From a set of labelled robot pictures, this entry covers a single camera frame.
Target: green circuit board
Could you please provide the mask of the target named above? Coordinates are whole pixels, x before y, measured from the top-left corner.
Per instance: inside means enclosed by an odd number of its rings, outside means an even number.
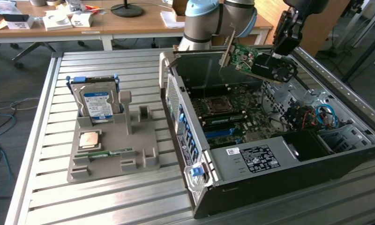
[[[242,44],[234,44],[234,51],[231,55],[231,64],[242,72],[252,73],[254,60],[260,54],[260,50],[254,47]]]
[[[243,117],[239,121],[230,121],[225,123],[230,128],[235,129],[233,135],[207,138],[207,142],[213,149],[217,147],[268,139],[280,131],[272,126],[269,117],[260,106],[261,93],[258,93],[256,90],[252,90],[245,85],[231,86],[231,91],[227,95],[193,98],[191,101],[199,118],[214,116],[215,113],[211,111],[209,100],[214,100],[217,98],[222,99],[221,101],[230,105],[231,111],[245,113],[242,114]],[[221,113],[217,114],[215,120],[223,121],[227,117],[229,116]],[[206,131],[206,128],[211,126],[213,125],[210,125],[207,122],[203,126],[203,130]]]

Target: open computer tower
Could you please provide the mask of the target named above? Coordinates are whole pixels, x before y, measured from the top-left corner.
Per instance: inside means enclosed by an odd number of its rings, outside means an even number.
[[[284,83],[221,69],[222,55],[163,53],[163,105],[195,218],[338,179],[375,158],[375,118],[304,50]]]

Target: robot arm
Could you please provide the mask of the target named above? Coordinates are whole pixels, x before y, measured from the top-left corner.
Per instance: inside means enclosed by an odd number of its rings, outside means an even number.
[[[186,15],[181,51],[210,49],[213,35],[246,37],[257,22],[254,0],[190,0]]]
[[[302,41],[302,28],[312,14],[324,12],[329,0],[284,0],[290,6],[284,11],[274,34],[272,53],[289,55]]]
[[[290,9],[284,12],[274,35],[273,53],[289,55],[302,41],[302,28],[306,18],[320,14],[329,0],[284,0]],[[185,37],[179,50],[205,50],[211,48],[213,35],[246,37],[257,22],[254,0],[190,0]]]

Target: blue latch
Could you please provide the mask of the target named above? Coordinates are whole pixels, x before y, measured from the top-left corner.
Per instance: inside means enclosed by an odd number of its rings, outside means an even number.
[[[205,170],[203,170],[202,167],[193,168],[193,169],[190,170],[190,172],[191,172],[191,174],[193,174],[194,177],[201,176],[201,175],[205,174]]]
[[[74,82],[75,83],[85,83],[87,81],[87,77],[86,76],[77,76],[74,78]]]

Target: cpu socket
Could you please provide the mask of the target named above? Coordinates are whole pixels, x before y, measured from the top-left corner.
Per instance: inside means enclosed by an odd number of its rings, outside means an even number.
[[[210,114],[229,113],[234,111],[233,104],[226,96],[206,98]]]

